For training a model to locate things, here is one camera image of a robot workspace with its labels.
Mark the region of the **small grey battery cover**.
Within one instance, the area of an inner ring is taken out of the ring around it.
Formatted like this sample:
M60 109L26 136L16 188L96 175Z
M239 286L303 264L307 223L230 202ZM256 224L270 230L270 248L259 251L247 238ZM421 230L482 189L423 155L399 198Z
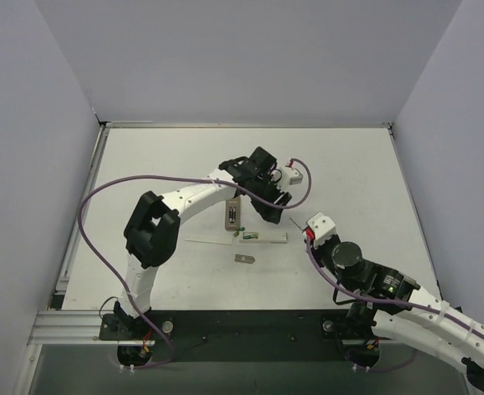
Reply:
M255 258L251 255L236 254L235 255L235 261L237 263L253 264L255 262Z

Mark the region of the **white remote control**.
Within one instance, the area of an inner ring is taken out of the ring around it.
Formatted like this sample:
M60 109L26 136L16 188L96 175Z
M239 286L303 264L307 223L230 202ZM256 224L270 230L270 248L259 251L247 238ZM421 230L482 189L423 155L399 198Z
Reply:
M244 233L258 233L257 239L243 239ZM240 242L242 244L287 244L288 235L286 232L281 231L260 231L260 232L243 232L240 236Z

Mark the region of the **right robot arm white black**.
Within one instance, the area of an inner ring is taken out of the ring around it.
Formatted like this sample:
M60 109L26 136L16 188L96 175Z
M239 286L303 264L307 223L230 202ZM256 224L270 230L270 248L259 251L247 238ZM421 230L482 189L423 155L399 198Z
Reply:
M400 271L364 259L355 243L308 237L305 249L323 279L347 296L354 325L442 360L484 393L484 323Z

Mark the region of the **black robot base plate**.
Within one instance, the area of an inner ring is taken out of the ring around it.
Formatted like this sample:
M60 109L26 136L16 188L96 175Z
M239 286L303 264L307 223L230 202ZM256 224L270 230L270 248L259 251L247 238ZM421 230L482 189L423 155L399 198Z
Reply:
M147 313L133 330L105 314L99 338L117 342L122 365L175 362L379 361L378 338L343 309L173 310Z

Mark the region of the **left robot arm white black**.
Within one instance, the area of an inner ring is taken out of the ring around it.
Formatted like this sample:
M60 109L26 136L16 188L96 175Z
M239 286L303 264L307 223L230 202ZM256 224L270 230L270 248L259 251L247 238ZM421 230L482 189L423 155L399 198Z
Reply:
M302 173L292 165L278 166L274 156L257 147L249 157L220 163L203 184L190 184L161 195L144 193L124 229L127 288L114 305L119 330L132 339L145 333L144 313L151 309L156 272L175 252L180 226L209 207L241 194L224 181L239 185L244 189L242 193L253 193L251 204L255 211L264 221L277 224L282 208L291 200L287 189L302 179Z

